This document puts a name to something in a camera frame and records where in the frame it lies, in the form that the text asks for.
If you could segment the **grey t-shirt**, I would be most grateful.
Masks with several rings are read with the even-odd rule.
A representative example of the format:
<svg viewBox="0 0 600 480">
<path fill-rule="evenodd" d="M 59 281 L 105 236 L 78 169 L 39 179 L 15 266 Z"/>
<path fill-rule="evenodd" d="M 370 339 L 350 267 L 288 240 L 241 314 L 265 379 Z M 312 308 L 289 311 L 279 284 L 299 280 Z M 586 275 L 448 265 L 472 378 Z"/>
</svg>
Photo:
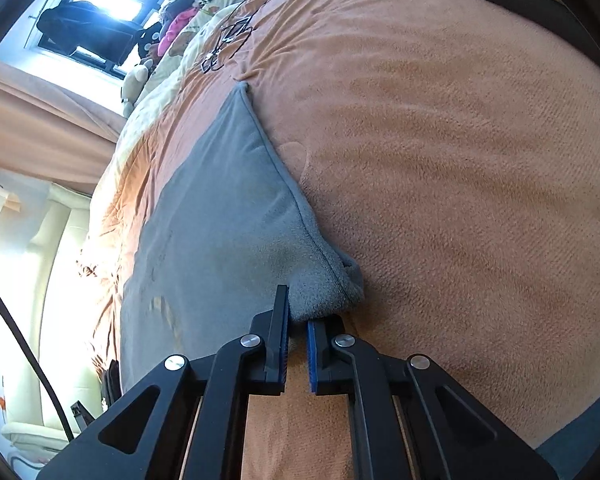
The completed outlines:
<svg viewBox="0 0 600 480">
<path fill-rule="evenodd" d="M 210 356 L 248 332 L 286 286 L 296 323 L 364 297 L 238 84 L 162 189 L 123 289 L 120 376 L 132 388 L 167 356 Z"/>
</svg>

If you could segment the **cream padded headboard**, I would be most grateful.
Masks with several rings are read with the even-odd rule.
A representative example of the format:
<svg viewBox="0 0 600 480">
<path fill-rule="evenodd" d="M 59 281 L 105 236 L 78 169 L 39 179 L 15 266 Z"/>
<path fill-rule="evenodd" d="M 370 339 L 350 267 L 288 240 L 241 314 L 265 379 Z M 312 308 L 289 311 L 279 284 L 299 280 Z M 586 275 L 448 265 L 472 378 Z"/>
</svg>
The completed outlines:
<svg viewBox="0 0 600 480">
<path fill-rule="evenodd" d="M 100 382 L 92 363 L 91 299 L 78 263 L 90 222 L 90 199 L 50 187 L 40 228 L 20 255 L 23 279 L 7 305 L 34 356 L 50 380 L 71 430 L 79 401 L 92 415 L 102 414 Z M 36 468 L 67 444 L 65 431 L 43 386 L 19 350 L 4 371 L 1 434 Z"/>
</svg>

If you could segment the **orange bed blanket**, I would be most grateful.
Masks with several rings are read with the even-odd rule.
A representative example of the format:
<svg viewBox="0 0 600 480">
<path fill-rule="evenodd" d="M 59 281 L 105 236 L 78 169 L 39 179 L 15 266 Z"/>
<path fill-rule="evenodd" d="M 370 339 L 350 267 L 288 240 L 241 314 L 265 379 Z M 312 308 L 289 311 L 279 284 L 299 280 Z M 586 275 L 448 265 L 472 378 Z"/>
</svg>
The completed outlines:
<svg viewBox="0 0 600 480">
<path fill-rule="evenodd" d="M 562 478 L 600 442 L 600 68 L 484 0 L 246 0 L 92 211 L 99 366 L 166 182 L 244 82 L 324 235 L 361 267 L 344 322 L 428 353 Z"/>
</svg>

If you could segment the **left pink curtain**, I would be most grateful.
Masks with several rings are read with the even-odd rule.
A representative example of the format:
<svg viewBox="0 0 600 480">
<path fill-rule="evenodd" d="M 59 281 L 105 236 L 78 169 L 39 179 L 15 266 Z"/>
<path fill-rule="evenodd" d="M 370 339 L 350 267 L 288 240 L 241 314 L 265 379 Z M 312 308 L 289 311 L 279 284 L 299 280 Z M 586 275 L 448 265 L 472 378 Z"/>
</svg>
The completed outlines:
<svg viewBox="0 0 600 480">
<path fill-rule="evenodd" d="M 0 61 L 0 168 L 91 195 L 125 119 Z"/>
</svg>

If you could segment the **white plush toy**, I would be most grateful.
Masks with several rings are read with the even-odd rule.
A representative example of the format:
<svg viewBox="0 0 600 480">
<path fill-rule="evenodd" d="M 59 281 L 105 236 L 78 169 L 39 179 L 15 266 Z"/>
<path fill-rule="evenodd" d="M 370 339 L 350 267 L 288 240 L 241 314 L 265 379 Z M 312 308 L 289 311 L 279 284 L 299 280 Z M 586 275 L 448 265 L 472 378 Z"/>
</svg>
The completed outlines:
<svg viewBox="0 0 600 480">
<path fill-rule="evenodd" d="M 149 79 L 154 62 L 149 58 L 133 66 L 123 79 L 120 91 L 122 103 L 122 116 L 129 118 L 134 110 L 135 103 Z"/>
</svg>

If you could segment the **black plush toy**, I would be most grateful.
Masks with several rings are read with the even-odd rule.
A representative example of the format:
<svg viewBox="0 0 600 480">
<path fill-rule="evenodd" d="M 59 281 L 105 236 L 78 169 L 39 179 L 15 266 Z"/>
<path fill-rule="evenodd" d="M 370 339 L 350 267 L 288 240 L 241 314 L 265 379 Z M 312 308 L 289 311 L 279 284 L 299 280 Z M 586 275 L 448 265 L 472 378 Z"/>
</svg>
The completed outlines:
<svg viewBox="0 0 600 480">
<path fill-rule="evenodd" d="M 149 49 L 153 44 L 158 44 L 160 41 L 160 32 L 162 24 L 156 21 L 154 24 L 141 29 L 137 36 L 137 52 L 140 58 L 146 58 L 149 54 Z"/>
</svg>

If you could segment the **black hanging garment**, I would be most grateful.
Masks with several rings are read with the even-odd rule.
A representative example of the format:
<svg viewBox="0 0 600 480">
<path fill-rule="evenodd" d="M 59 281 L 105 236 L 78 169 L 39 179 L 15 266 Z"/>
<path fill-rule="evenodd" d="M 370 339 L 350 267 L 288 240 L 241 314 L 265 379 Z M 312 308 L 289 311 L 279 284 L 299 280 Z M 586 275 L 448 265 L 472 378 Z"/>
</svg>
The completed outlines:
<svg viewBox="0 0 600 480">
<path fill-rule="evenodd" d="M 36 28 L 64 55 L 82 48 L 116 65 L 126 60 L 142 34 L 140 25 L 117 20 L 84 0 L 46 9 Z"/>
</svg>

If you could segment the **cream duvet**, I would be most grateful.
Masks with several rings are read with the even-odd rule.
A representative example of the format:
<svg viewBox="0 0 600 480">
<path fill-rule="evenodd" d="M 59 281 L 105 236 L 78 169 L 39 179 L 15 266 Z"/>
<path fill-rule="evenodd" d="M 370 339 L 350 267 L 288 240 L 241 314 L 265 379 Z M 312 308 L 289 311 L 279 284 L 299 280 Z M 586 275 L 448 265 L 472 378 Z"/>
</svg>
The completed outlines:
<svg viewBox="0 0 600 480">
<path fill-rule="evenodd" d="M 103 211 L 108 207 L 135 145 L 174 101 L 182 88 L 186 73 L 201 55 L 204 43 L 236 6 L 237 0 L 211 0 L 178 31 L 178 36 L 140 92 L 134 110 L 126 118 L 114 154 L 92 195 L 92 211 Z"/>
</svg>

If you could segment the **pink garment on sill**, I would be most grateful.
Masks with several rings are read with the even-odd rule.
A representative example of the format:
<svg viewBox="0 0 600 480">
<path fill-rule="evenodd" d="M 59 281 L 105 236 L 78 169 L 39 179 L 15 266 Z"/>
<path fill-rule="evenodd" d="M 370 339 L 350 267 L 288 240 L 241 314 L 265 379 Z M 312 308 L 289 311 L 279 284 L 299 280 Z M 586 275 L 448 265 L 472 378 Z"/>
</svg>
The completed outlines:
<svg viewBox="0 0 600 480">
<path fill-rule="evenodd" d="M 178 14 L 170 11 L 164 16 L 164 23 L 160 32 L 160 41 L 157 47 L 157 55 L 159 58 L 163 57 L 166 51 L 171 47 L 171 44 L 173 44 L 173 41 L 176 39 L 178 34 L 197 14 L 198 9 L 196 6 L 191 6 L 190 8 Z"/>
</svg>

